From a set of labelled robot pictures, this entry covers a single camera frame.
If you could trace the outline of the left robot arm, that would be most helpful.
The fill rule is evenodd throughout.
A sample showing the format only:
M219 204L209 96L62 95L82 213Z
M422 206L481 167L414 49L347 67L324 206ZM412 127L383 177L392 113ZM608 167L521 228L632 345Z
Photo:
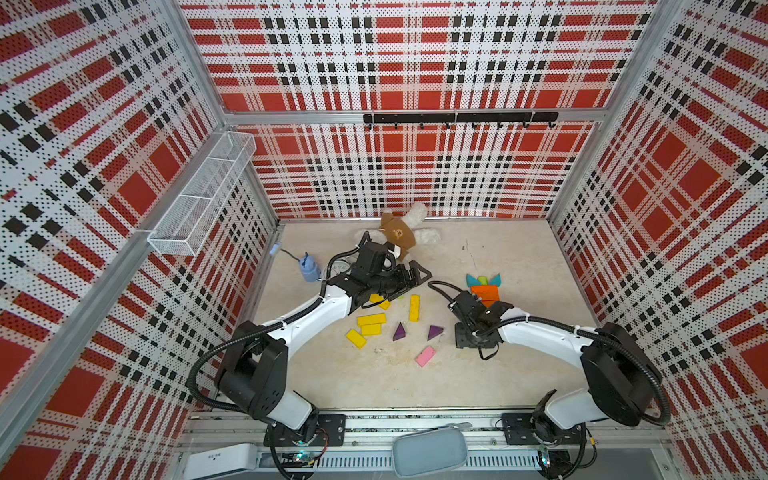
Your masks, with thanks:
M206 406L245 413L272 433L282 427L298 444L310 444L322 432L320 413L287 389L289 360L325 328L369 307L372 295L395 300L432 278L417 261L399 261L399 253L394 244L365 233L355 248L328 261L316 296L264 324L240 324L230 340L192 364L185 387Z

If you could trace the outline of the orange block top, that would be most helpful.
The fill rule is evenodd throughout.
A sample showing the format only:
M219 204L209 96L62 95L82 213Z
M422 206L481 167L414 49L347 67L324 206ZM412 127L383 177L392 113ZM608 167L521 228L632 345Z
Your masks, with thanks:
M498 287L492 286L492 285L478 285L478 286L473 286L471 288L471 291L480 296L491 295L491 294L497 295Z

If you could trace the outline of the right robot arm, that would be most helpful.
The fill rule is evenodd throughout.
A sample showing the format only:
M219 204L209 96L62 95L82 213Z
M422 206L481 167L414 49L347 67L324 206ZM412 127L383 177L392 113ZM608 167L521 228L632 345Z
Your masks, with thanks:
M642 422L664 427L671 420L662 374L623 327L568 325L507 302L486 306L477 295L448 282L434 280L428 287L447 300L457 318L459 348L473 347L487 361L503 344L523 346L582 371L583 387L566 393L553 389L534 408L529 429L539 443L560 444L573 428L606 419L627 427ZM458 291L451 296L448 288Z

